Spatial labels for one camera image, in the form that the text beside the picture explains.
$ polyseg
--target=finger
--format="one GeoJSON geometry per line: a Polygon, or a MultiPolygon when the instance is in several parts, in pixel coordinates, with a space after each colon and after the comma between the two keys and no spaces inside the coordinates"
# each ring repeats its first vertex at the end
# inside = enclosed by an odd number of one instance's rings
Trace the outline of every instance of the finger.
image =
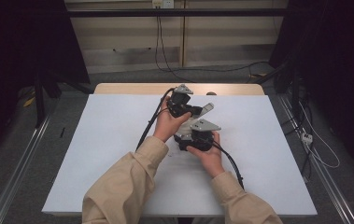
{"type": "Polygon", "coordinates": [[[182,124],[183,122],[188,120],[190,117],[191,117],[191,112],[187,112],[187,113],[183,114],[182,116],[178,117],[177,120],[179,121],[180,124],[182,124]]]}
{"type": "Polygon", "coordinates": [[[217,142],[220,145],[220,135],[219,133],[212,131],[212,134],[214,135],[214,141],[217,142]]]}
{"type": "Polygon", "coordinates": [[[164,100],[162,101],[162,107],[161,110],[166,109],[167,108],[167,101],[168,99],[170,99],[169,96],[165,96],[164,100]]]}
{"type": "Polygon", "coordinates": [[[187,146],[186,150],[188,150],[191,154],[193,154],[194,156],[198,157],[198,158],[202,158],[202,154],[204,152],[200,151],[199,149],[195,148],[195,147],[191,147],[191,146],[187,146]]]}

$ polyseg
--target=black plastic part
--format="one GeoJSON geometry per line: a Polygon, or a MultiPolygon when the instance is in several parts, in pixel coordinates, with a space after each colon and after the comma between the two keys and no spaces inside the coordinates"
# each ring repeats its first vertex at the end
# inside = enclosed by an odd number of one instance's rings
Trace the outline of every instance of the black plastic part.
{"type": "Polygon", "coordinates": [[[212,148],[212,143],[214,142],[212,132],[193,131],[191,138],[194,140],[181,140],[180,137],[174,135],[174,139],[179,143],[179,149],[182,151],[187,151],[187,146],[195,147],[201,151],[208,151],[212,148]]]}
{"type": "Polygon", "coordinates": [[[186,93],[173,92],[170,99],[176,105],[185,105],[188,103],[191,97],[186,93]]]}
{"type": "Polygon", "coordinates": [[[167,101],[168,111],[174,118],[178,118],[188,112],[191,112],[191,115],[200,115],[203,111],[203,108],[200,106],[191,106],[191,105],[176,105],[171,100],[167,101]]]}

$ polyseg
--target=aluminum rail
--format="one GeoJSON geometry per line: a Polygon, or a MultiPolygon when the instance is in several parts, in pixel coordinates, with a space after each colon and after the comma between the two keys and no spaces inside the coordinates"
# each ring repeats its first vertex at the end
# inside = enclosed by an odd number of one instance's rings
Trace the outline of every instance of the aluminum rail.
{"type": "Polygon", "coordinates": [[[31,160],[35,155],[36,149],[38,148],[40,140],[42,139],[43,134],[45,133],[48,127],[50,117],[53,114],[57,104],[58,100],[52,102],[52,104],[50,105],[50,112],[46,116],[45,120],[38,128],[35,129],[28,146],[26,147],[25,151],[22,154],[22,157],[20,158],[19,164],[17,165],[12,176],[8,180],[0,196],[0,224],[5,219],[8,208],[13,202],[17,190],[19,189],[22,179],[24,178],[25,173],[28,170],[29,164],[31,163],[31,160]]]}
{"type": "MultiPolygon", "coordinates": [[[[298,127],[298,124],[296,120],[294,119],[294,116],[292,112],[290,111],[291,109],[291,104],[288,98],[285,96],[282,97],[278,95],[278,100],[284,107],[284,110],[290,119],[290,122],[294,128],[298,127]]],[[[298,138],[300,138],[301,132],[296,131],[298,138]]],[[[308,153],[309,148],[308,146],[304,146],[304,150],[306,153],[308,153]]],[[[316,153],[316,155],[319,157],[319,154],[317,153],[316,149],[313,147],[313,153],[316,153]]],[[[310,154],[310,160],[314,166],[314,168],[317,171],[317,174],[319,175],[319,179],[321,180],[324,188],[327,190],[328,195],[333,202],[334,208],[337,210],[337,213],[339,214],[340,218],[342,219],[343,223],[345,224],[354,224],[354,212],[352,211],[351,206],[349,205],[345,195],[343,194],[342,190],[339,189],[337,186],[336,182],[333,180],[331,174],[329,173],[327,167],[319,162],[314,156],[313,153],[310,154]]]]}

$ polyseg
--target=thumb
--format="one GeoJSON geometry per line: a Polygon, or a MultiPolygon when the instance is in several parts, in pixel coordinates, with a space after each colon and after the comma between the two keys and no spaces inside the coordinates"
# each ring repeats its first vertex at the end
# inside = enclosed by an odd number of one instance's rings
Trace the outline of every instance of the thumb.
{"type": "Polygon", "coordinates": [[[191,146],[187,146],[186,150],[188,150],[191,154],[193,154],[194,156],[196,156],[196,157],[198,157],[200,159],[202,157],[202,154],[204,153],[201,150],[199,150],[199,149],[197,149],[195,147],[191,147],[191,146]]]}
{"type": "Polygon", "coordinates": [[[183,122],[188,120],[190,117],[191,117],[191,112],[187,112],[187,113],[183,114],[182,116],[180,116],[179,118],[177,118],[177,120],[180,122],[180,124],[182,124],[183,122]]]}

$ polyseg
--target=black pole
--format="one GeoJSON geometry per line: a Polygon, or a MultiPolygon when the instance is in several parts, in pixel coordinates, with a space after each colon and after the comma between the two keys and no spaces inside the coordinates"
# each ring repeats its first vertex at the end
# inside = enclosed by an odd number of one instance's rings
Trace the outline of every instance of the black pole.
{"type": "Polygon", "coordinates": [[[36,17],[311,17],[311,9],[288,8],[167,8],[167,9],[70,9],[38,10],[25,9],[17,11],[22,16],[36,17]]]}
{"type": "Polygon", "coordinates": [[[35,76],[35,100],[36,100],[36,128],[40,126],[40,124],[45,119],[45,103],[43,99],[43,86],[40,80],[39,71],[37,71],[35,76]]]}

